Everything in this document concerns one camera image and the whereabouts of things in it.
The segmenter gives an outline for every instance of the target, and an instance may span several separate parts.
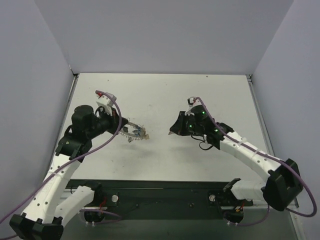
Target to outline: metal bracket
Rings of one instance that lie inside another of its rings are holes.
[[[246,74],[246,79],[248,80],[249,83],[252,83],[252,74]]]

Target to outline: black cable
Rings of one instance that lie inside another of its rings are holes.
[[[197,141],[201,141],[201,142],[204,142],[202,139],[199,139],[199,138],[196,138],[196,137],[194,137],[194,136],[190,136],[192,139],[194,139],[194,140],[197,140]]]
[[[194,137],[194,136],[192,136],[192,135],[190,135],[190,137],[191,137],[192,139],[194,139],[194,140],[200,141],[200,142],[199,142],[199,148],[201,148],[203,151],[208,151],[208,150],[210,150],[210,149],[212,149],[212,148],[214,147],[213,145],[211,145],[211,146],[209,146],[208,148],[203,148],[203,147],[201,147],[201,144],[204,143],[205,141],[203,141],[202,139],[196,138],[196,137]]]
[[[212,149],[214,146],[213,145],[211,145],[210,147],[208,147],[208,148],[203,148],[203,147],[201,147],[201,144],[202,143],[204,143],[204,141],[202,141],[202,142],[199,142],[199,148],[201,148],[203,151],[208,151],[208,150],[210,150],[210,149]]]

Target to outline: red wire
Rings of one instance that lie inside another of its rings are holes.
[[[102,203],[100,203],[100,205],[99,205],[100,210],[101,210],[101,209],[106,205],[106,203],[107,203],[107,198],[106,198],[106,197],[104,197],[103,202],[102,202]]]
[[[245,201],[243,201],[242,206],[240,207],[240,209],[243,209],[245,206]]]

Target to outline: black joint housing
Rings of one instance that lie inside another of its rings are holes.
[[[241,178],[235,178],[233,179],[231,182],[229,182],[227,185],[225,185],[223,187],[223,192],[230,192],[233,185],[235,185],[235,183],[239,182],[241,180]]]
[[[299,168],[292,159],[285,161],[299,176]],[[299,180],[283,165],[269,171],[270,177],[262,188],[265,201],[275,210],[283,211],[304,189]]]
[[[14,214],[10,226],[20,239],[24,240],[60,240],[64,226],[57,224],[42,224]]]
[[[121,128],[128,123],[126,118],[122,118]],[[70,160],[81,156],[92,148],[92,139],[109,132],[114,134],[118,128],[120,117],[116,110],[112,108],[112,115],[106,113],[103,107],[99,107],[95,112],[89,105],[81,105],[74,109],[71,116],[72,125],[64,132],[63,138],[56,148],[56,156],[60,154],[70,157]]]
[[[93,201],[89,203],[88,206],[99,206],[104,201],[106,195],[101,183],[93,180],[87,180],[84,184],[81,184],[81,186],[86,186],[94,191]]]
[[[210,119],[208,113],[202,105],[194,106],[190,115],[185,111],[180,111],[175,123],[170,127],[170,132],[179,136],[200,136],[206,135],[207,143],[220,149],[220,141],[223,141],[225,134],[233,133],[232,127],[223,122],[217,122],[218,127]]]

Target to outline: screw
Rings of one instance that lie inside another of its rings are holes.
[[[114,202],[114,203],[118,202],[118,200],[119,200],[119,197],[117,195],[113,195],[111,197],[111,201]]]
[[[211,194],[211,195],[209,196],[209,200],[210,200],[210,202],[214,202],[214,201],[216,200],[216,196],[213,195],[213,194]]]

